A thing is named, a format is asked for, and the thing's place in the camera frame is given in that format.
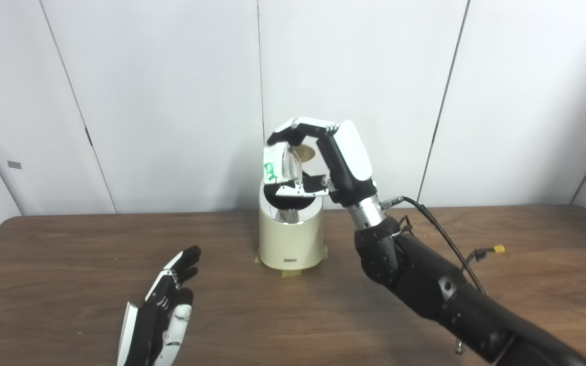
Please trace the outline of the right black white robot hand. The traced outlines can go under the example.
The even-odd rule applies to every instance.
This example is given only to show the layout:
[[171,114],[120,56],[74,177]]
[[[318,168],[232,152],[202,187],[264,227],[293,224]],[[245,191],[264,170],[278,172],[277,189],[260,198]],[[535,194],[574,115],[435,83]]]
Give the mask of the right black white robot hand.
[[[300,146],[307,137],[316,139],[328,175],[303,175],[293,147]],[[305,199],[329,196],[334,203],[350,207],[377,195],[368,153],[350,120],[335,123],[309,117],[292,118],[268,137],[263,152],[263,184],[267,196]]]

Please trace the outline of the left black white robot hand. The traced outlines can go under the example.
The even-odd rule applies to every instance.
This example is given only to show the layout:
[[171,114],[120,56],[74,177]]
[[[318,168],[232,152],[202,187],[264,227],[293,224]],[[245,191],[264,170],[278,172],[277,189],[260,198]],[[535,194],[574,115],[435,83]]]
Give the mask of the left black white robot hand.
[[126,304],[118,365],[174,364],[193,310],[193,290],[183,284],[197,275],[200,256],[198,246],[177,253],[160,269],[143,303]]

